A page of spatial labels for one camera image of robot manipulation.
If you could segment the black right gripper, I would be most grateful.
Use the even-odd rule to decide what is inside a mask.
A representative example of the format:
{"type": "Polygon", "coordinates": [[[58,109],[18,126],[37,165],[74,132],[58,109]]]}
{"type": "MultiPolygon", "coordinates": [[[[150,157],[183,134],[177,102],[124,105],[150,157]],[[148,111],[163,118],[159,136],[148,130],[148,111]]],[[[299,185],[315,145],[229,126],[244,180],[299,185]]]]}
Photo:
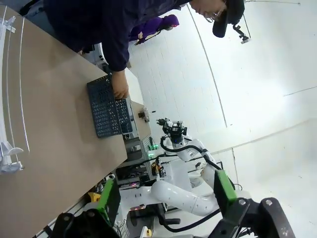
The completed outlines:
{"type": "Polygon", "coordinates": [[[183,121],[167,120],[163,126],[163,131],[173,139],[182,138],[187,135],[187,127],[183,125],[183,121]]]}

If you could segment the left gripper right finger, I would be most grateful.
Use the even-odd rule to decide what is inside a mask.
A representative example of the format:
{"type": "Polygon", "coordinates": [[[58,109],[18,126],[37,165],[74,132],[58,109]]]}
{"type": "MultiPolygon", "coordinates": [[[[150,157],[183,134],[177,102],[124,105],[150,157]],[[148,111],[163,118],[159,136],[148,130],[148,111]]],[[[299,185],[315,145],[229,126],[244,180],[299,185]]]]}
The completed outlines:
{"type": "Polygon", "coordinates": [[[239,197],[225,171],[215,172],[214,193],[222,219],[214,228],[215,238],[241,238],[254,233],[258,238],[293,238],[291,225],[276,198],[260,203],[239,197]]]}

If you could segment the person's left hand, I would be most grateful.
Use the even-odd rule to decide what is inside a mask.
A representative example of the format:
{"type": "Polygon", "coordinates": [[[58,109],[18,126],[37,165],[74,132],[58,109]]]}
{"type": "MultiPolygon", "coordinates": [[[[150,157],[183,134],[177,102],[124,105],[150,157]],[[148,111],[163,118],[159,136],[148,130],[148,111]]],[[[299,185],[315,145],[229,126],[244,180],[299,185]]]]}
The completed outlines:
{"type": "Polygon", "coordinates": [[[129,95],[129,87],[124,70],[114,71],[111,77],[113,93],[116,99],[125,99],[129,95]]]}

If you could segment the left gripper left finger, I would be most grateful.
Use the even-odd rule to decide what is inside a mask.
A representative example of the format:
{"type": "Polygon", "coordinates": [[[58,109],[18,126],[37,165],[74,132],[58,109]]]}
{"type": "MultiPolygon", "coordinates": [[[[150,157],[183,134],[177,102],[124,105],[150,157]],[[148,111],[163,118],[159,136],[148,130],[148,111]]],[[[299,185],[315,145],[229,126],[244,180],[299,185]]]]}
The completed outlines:
{"type": "Polygon", "coordinates": [[[118,238],[113,228],[121,196],[115,180],[108,180],[95,208],[74,216],[61,213],[53,228],[54,238],[118,238]]]}

